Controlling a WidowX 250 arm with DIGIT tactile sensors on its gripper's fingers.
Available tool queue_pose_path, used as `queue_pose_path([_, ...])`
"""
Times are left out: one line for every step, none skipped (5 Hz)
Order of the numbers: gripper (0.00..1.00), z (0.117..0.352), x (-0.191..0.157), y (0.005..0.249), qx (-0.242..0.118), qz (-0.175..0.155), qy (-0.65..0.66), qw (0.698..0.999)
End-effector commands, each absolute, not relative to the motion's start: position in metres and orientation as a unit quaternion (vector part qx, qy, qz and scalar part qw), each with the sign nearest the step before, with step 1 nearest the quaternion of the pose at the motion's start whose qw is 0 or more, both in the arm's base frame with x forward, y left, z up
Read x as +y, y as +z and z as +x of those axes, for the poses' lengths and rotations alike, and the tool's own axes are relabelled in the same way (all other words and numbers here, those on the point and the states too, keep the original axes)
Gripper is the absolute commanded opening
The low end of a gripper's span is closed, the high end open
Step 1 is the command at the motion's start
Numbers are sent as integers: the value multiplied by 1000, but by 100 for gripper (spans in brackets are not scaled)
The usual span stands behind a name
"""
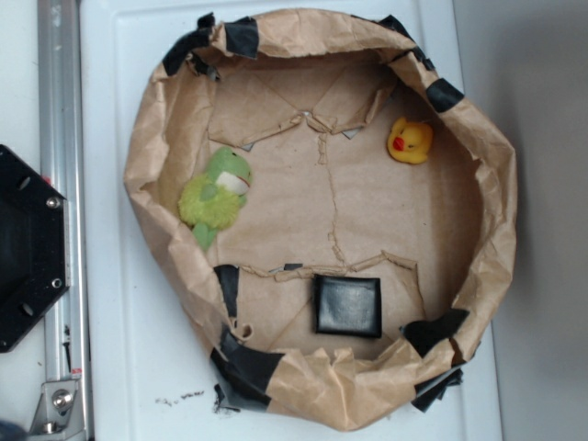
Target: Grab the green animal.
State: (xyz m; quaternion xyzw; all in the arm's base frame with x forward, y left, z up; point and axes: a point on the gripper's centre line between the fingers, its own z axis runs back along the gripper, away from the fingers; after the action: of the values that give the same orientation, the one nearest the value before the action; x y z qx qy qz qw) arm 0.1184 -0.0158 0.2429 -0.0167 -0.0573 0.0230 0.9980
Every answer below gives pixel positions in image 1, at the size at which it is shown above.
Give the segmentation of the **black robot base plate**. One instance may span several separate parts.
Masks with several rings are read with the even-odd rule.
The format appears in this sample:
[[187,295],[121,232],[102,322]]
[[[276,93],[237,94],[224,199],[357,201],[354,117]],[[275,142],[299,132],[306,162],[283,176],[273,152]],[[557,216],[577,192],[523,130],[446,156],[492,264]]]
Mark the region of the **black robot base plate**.
[[1,147],[1,352],[12,351],[68,289],[65,198]]

